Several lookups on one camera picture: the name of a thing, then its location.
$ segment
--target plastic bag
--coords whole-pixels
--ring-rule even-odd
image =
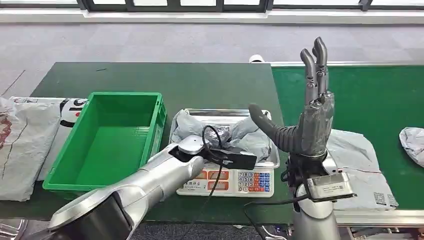
[[[0,98],[0,200],[30,199],[60,118],[58,105]]]
[[[206,123],[197,120],[184,110],[174,117],[177,128],[171,135],[171,140],[178,143],[190,135],[202,136]],[[271,154],[271,140],[259,127],[247,117],[229,126],[212,125],[221,138],[223,148],[231,151],[233,148],[242,149],[254,154],[256,162],[267,159]],[[211,148],[219,148],[218,138],[210,128],[205,131],[205,138],[210,141]]]
[[[77,122],[81,110],[87,102],[84,98],[55,98],[55,97],[11,97],[15,103],[55,104],[60,108],[60,125],[54,136],[53,143],[38,174],[37,181],[43,181],[49,174],[56,157],[62,150],[72,127]]]
[[[362,134],[333,129],[326,147],[337,168],[349,176],[353,192],[357,194],[338,199],[335,210],[393,210],[398,206],[380,171],[373,145]]]
[[[424,129],[405,127],[400,131],[399,139],[408,156],[424,168]]]

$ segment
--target gray plastic bag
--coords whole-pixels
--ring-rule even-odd
[[[424,129],[405,127],[400,131],[399,139],[408,156],[424,168]]]
[[[197,120],[184,110],[180,110],[174,117],[177,128],[171,135],[175,143],[190,135],[202,136],[203,128],[208,125]],[[271,139],[259,129],[250,117],[236,122],[230,126],[213,126],[221,138],[223,148],[231,151],[241,149],[254,154],[256,162],[266,160],[271,154]],[[219,148],[218,138],[210,128],[205,131],[205,138],[210,141],[211,148]]]

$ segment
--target green plastic crate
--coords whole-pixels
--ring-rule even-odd
[[[166,116],[160,93],[93,92],[43,188],[72,200],[135,173],[159,151]]]

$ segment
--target green table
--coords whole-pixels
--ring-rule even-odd
[[[258,103],[282,124],[282,115],[271,67],[248,63],[56,63],[31,97],[87,98],[91,92],[159,92],[168,112],[162,146],[168,143],[172,117],[182,108],[246,109]],[[276,169],[279,176],[285,169]],[[271,198],[289,198],[288,188],[275,181]],[[190,222],[206,200],[202,196],[173,195],[157,204],[145,221]],[[247,225],[243,205],[257,199],[213,197],[199,222]],[[1,218],[49,220],[67,201],[45,191],[37,183],[28,202],[0,201]],[[254,219],[262,224],[288,223],[291,206],[255,208]]]
[[[271,66],[272,71],[269,64],[57,63],[31,96],[86,98],[92,91],[161,92],[169,114],[162,139],[165,144],[170,119],[181,108],[245,109],[247,103],[256,102],[270,110],[276,122],[282,123],[281,107],[286,125],[296,124],[303,105],[304,70],[299,66]],[[398,138],[404,127],[424,128],[424,66],[332,66],[329,74],[330,89],[336,96],[334,128],[362,133],[372,142],[380,168],[403,209],[337,211],[337,222],[424,226],[423,211],[416,211],[424,207],[420,204],[424,192],[419,185],[424,182],[424,169],[409,159]],[[280,152],[282,163],[286,156]],[[278,168],[276,176],[283,169]],[[276,180],[275,194],[269,200],[288,197],[287,187]],[[155,207],[146,220],[188,222],[204,199],[174,195]],[[247,224],[241,206],[250,200],[212,198],[199,221]],[[48,220],[66,202],[37,183],[28,202],[0,201],[0,218]],[[252,213],[262,224],[291,222],[289,205],[260,207]]]
[[[328,71],[335,95],[333,128],[362,133],[371,141],[398,209],[424,210],[424,168],[399,141],[403,128],[424,128],[424,66],[354,64]],[[272,68],[286,125],[296,124],[303,108],[304,72],[302,66]]]

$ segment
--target scale keypad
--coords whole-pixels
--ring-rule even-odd
[[[239,171],[237,186],[239,192],[269,192],[271,187],[269,172]]]

